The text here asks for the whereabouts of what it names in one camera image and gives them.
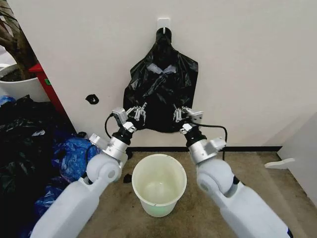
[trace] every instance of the white pot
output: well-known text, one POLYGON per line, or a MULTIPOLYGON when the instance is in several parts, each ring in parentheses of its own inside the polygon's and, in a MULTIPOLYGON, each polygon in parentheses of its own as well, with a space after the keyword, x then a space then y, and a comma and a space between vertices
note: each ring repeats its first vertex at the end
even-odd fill
POLYGON ((17 82, 1 81, 4 75, 7 75, 15 69, 17 69, 16 64, 0 69, 0 96, 8 95, 19 99, 29 94, 31 99, 36 102, 50 101, 38 78, 17 82))

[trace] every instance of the white wall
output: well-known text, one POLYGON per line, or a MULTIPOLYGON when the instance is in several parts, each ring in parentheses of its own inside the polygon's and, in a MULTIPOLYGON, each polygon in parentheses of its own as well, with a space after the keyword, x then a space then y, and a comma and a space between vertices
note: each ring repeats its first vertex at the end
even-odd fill
MULTIPOLYGON (((315 0, 8 2, 78 130, 104 135, 162 16, 171 17, 173 46, 199 62, 194 108, 204 123, 228 128, 229 145, 281 145, 316 111, 315 0), (95 106, 85 101, 91 93, 95 106)), ((146 130, 132 145, 184 142, 146 130)))

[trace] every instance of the floor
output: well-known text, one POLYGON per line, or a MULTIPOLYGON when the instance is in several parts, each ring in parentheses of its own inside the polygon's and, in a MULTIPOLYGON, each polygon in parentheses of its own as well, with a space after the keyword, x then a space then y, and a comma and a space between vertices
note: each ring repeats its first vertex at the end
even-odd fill
MULTIPOLYGON (((100 197, 98 209, 79 238, 234 238, 217 206, 196 185, 196 171, 186 152, 166 152, 176 158, 187 174, 184 195, 171 214, 163 218, 147 215, 133 192, 123 183, 135 165, 150 152, 135 152, 123 169, 122 178, 100 197)), ((297 238, 316 237, 317 209, 288 170, 268 170, 264 163, 278 161, 273 152, 228 152, 226 161, 234 174, 253 188, 290 227, 297 238)))

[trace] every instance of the white bucket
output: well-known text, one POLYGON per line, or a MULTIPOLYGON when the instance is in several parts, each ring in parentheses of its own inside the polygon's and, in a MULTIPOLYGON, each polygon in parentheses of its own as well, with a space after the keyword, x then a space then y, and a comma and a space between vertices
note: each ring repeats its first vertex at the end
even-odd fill
POLYGON ((164 217, 173 210, 186 183, 183 166, 169 155, 143 158, 132 174, 133 190, 144 210, 153 217, 164 217))

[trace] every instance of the black trash bag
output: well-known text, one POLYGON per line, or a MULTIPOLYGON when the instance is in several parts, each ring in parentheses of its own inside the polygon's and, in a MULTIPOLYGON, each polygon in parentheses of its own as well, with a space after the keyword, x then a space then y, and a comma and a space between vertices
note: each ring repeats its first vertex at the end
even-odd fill
POLYGON ((175 50, 171 31, 157 31, 156 42, 149 53, 131 70, 131 81, 124 91, 123 107, 147 106, 145 124, 137 129, 176 132, 179 123, 173 122, 176 108, 193 105, 198 76, 198 63, 175 50))
POLYGON ((0 107, 0 214, 3 237, 21 237, 33 225, 34 202, 45 192, 53 168, 54 134, 72 126, 51 102, 29 96, 0 107))

